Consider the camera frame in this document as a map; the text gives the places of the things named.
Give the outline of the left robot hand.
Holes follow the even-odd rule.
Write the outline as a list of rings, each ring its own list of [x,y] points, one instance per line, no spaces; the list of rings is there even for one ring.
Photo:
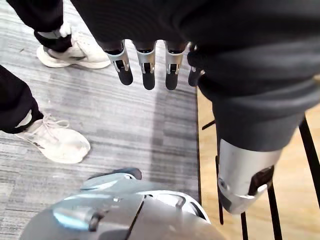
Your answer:
[[[282,149],[320,102],[317,0],[75,0],[103,48],[108,40],[164,32],[190,42],[188,63],[203,71],[212,102],[218,194],[241,214],[269,186]]]

